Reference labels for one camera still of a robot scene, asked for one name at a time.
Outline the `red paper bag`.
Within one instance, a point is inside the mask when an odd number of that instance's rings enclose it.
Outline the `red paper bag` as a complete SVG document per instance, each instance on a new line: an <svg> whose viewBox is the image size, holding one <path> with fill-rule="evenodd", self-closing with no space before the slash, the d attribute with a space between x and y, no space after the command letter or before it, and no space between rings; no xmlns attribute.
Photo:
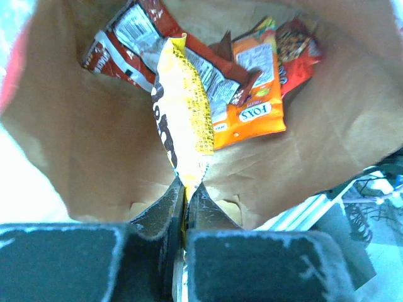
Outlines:
<svg viewBox="0 0 403 302"><path fill-rule="evenodd" d="M94 75L80 58L123 1L1 2L1 124L24 153L1 150L1 202L33 216L46 176L77 220L127 221L174 173L150 97ZM287 130L219 150L205 178L213 199L239 203L255 228L402 146L402 35L392 1L166 1L205 43L262 16L301 12L325 50L286 110Z"/></svg>

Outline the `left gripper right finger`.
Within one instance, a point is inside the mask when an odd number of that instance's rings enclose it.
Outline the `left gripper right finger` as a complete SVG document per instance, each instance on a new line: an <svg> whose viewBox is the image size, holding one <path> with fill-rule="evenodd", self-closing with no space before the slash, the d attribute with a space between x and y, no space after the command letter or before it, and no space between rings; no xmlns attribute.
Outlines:
<svg viewBox="0 0 403 302"><path fill-rule="evenodd" d="M354 301L341 249L326 233L243 230L204 186L188 205L190 301Z"/></svg>

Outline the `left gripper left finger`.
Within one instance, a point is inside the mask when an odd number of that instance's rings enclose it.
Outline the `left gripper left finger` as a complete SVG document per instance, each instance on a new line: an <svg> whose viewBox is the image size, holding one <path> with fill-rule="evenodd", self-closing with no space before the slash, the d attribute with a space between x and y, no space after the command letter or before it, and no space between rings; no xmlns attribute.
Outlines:
<svg viewBox="0 0 403 302"><path fill-rule="evenodd" d="M171 301L183 193L125 223L1 225L1 300Z"/></svg>

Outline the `yellow candy packet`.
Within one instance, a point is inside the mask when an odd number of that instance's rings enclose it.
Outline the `yellow candy packet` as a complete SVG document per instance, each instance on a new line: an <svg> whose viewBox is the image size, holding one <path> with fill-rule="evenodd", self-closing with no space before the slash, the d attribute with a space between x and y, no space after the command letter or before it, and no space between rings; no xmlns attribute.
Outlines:
<svg viewBox="0 0 403 302"><path fill-rule="evenodd" d="M186 57L186 38L183 33L165 41L151 96L158 134L190 201L212 160L214 133L205 88Z"/></svg>

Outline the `red silver snack packet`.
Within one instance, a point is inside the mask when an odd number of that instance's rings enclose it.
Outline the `red silver snack packet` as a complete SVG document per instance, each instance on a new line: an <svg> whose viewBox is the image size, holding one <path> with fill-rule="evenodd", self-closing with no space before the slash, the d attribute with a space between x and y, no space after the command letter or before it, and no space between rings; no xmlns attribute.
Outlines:
<svg viewBox="0 0 403 302"><path fill-rule="evenodd" d="M127 81L149 92L165 41L184 30L161 1L128 1L97 32L82 66L95 73ZM207 45L193 35L186 38L186 57L198 71L212 108L212 119L226 118L226 107L239 87L214 63Z"/></svg>

